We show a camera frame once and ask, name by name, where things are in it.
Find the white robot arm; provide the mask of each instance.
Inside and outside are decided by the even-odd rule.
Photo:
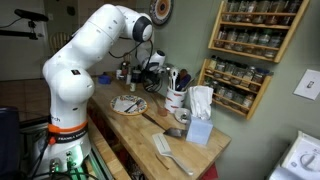
[[[38,173],[48,172],[49,168],[64,172],[79,167],[90,152],[86,108],[94,83],[86,69],[101,61],[119,37],[145,42],[151,35],[148,15],[107,4],[45,63],[43,74],[51,92],[51,123],[45,151],[45,139],[35,146],[35,157],[43,156]]]

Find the butcher block countertop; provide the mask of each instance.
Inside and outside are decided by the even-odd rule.
[[[129,91],[129,86],[125,85],[123,81],[114,80],[109,85],[96,84],[95,93],[90,99],[90,104],[94,106],[94,110],[102,114],[103,120],[110,127],[113,133],[120,140],[121,144],[129,152],[140,169],[143,171],[148,179],[199,179],[221,153],[227,148],[231,138],[213,128],[207,145],[200,145],[188,142],[183,138],[174,138],[165,136],[172,153],[178,158],[185,166],[193,170],[194,174],[189,176],[179,166],[168,157],[160,155],[152,138],[153,134],[163,133],[164,130],[157,125],[145,119],[141,114],[134,116],[126,116],[115,112],[110,102],[120,95],[135,95],[143,98],[147,102],[148,109],[145,112],[147,115],[155,119],[165,129],[169,127],[185,129],[185,125],[179,123],[173,114],[168,114],[166,117],[157,114],[157,106],[151,98],[151,93],[144,91],[142,86],[137,86],[135,92]],[[164,103],[164,97],[156,95],[160,104]],[[102,137],[96,137],[93,141],[101,141]],[[111,149],[106,148],[101,153],[106,162],[115,168],[116,173],[112,173],[116,179],[128,179],[127,175],[122,177],[120,172],[123,170],[120,167],[119,161],[107,160],[109,155],[108,151]]]

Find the tissue box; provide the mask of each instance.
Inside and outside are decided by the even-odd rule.
[[[210,133],[212,131],[212,120],[201,120],[200,118],[191,116],[191,120],[187,122],[187,138],[186,141],[206,145]]]

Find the wooden spice rack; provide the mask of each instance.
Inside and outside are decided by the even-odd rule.
[[[230,81],[226,81],[226,80],[224,80],[224,79],[222,79],[222,78],[216,78],[216,77],[214,77],[214,76],[212,75],[212,73],[214,73],[214,72],[219,72],[219,73],[221,73],[221,74],[225,74],[225,73],[224,73],[224,72],[221,72],[221,71],[217,71],[217,70],[208,68],[210,62],[211,62],[211,59],[205,59],[205,60],[204,60],[204,63],[203,63],[203,65],[202,65],[202,68],[201,68],[201,71],[200,71],[200,75],[199,75],[199,79],[198,79],[197,85],[204,85],[204,79],[205,79],[205,77],[210,77],[210,78],[212,78],[212,79],[214,79],[214,80],[216,80],[216,81],[218,81],[218,82],[221,82],[221,83],[224,83],[224,84],[228,84],[228,85],[230,85],[230,86],[236,87],[237,89],[242,89],[242,90],[244,90],[244,91],[246,91],[246,92],[248,92],[248,93],[253,93],[253,94],[255,94],[256,97],[255,97],[255,99],[254,99],[254,101],[253,101],[253,103],[252,103],[251,108],[246,108],[246,107],[243,106],[242,104],[238,104],[238,103],[236,103],[236,102],[234,102],[234,101],[232,101],[232,100],[226,99],[226,98],[224,98],[224,97],[222,97],[222,96],[220,96],[220,95],[218,95],[218,94],[215,94],[215,93],[213,94],[213,96],[218,96],[218,97],[220,97],[221,99],[224,99],[224,100],[226,100],[226,101],[228,101],[228,102],[231,102],[231,103],[233,103],[233,104],[236,104],[236,105],[240,106],[241,108],[248,109],[248,112],[247,112],[247,113],[244,113],[244,112],[242,112],[242,111],[240,111],[240,110],[234,109],[234,108],[232,108],[231,106],[225,105],[225,104],[223,104],[222,102],[216,101],[214,98],[212,98],[212,102],[214,102],[214,103],[216,103],[216,104],[218,104],[218,105],[221,105],[221,106],[223,106],[223,107],[225,107],[225,108],[227,108],[227,109],[229,109],[229,110],[231,110],[231,111],[233,111],[233,112],[235,112],[235,113],[237,113],[237,114],[239,114],[239,115],[241,115],[241,116],[244,116],[247,120],[251,119],[251,117],[253,116],[254,112],[256,111],[256,109],[257,109],[257,107],[258,107],[258,104],[260,103],[260,100],[261,100],[262,97],[263,97],[263,94],[265,93],[265,91],[266,91],[266,89],[267,89],[267,87],[268,87],[268,85],[269,85],[269,83],[270,83],[270,81],[271,81],[271,76],[266,76],[265,79],[264,79],[264,81],[263,81],[263,83],[262,83],[262,84],[259,84],[259,83],[252,82],[252,81],[246,81],[246,80],[243,80],[242,78],[239,78],[239,77],[236,77],[236,76],[233,76],[233,75],[229,75],[229,74],[228,74],[228,76],[231,76],[232,78],[240,79],[240,80],[243,80],[243,81],[246,81],[246,82],[255,84],[255,85],[257,85],[257,86],[260,86],[259,91],[258,91],[258,92],[255,92],[255,91],[250,90],[250,89],[247,88],[247,87],[243,87],[243,86],[240,86],[240,85],[234,85],[234,84],[232,84]]]
[[[287,49],[287,46],[289,45],[290,40],[292,39],[292,36],[294,32],[296,31],[298,24],[303,17],[305,10],[309,4],[309,0],[303,0],[302,4],[298,10],[297,13],[245,13],[245,12],[225,12],[226,8],[226,3],[224,1],[221,2],[219,12],[216,18],[216,22],[214,24],[210,42],[209,42],[209,49],[213,50],[218,50],[218,51],[223,51],[227,53],[232,53],[232,54],[237,54],[241,56],[246,56],[246,57],[251,57],[255,59],[260,59],[260,60],[265,60],[265,61],[271,61],[275,63],[279,63],[285,53],[285,50]],[[242,23],[242,22],[225,22],[222,20],[222,15],[223,14],[234,14],[234,15],[245,15],[245,14],[251,14],[251,15],[267,15],[267,16],[294,16],[294,20],[290,26],[282,26],[282,25],[265,25],[265,24],[252,24],[252,23]],[[258,45],[252,45],[252,44],[247,44],[247,43],[239,43],[232,41],[233,44],[241,44],[243,46],[251,47],[251,48],[262,48],[262,49],[272,49],[276,50],[277,54],[274,58],[267,58],[264,56],[260,55],[255,55],[255,54],[249,54],[245,52],[238,52],[234,50],[228,50],[224,48],[219,48],[215,47],[214,44],[217,41],[220,42],[231,42],[231,41],[226,41],[226,40],[219,40],[217,39],[218,33],[221,27],[223,26],[229,26],[229,27],[235,27],[235,28],[261,28],[261,29],[276,29],[276,30],[282,30],[286,32],[286,36],[280,46],[280,48],[270,48],[267,46],[258,46]]]

